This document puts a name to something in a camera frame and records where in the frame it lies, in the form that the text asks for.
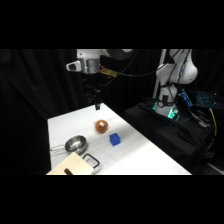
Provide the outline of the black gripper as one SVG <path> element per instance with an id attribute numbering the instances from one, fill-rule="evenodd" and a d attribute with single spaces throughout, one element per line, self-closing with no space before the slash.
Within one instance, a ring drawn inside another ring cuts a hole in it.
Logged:
<path id="1" fill-rule="evenodd" d="M 97 74 L 84 74 L 83 75 L 84 92 L 86 97 L 90 100 L 95 100 L 95 109 L 100 110 L 102 98 L 99 98 L 99 103 L 96 100 L 100 93 Z"/>

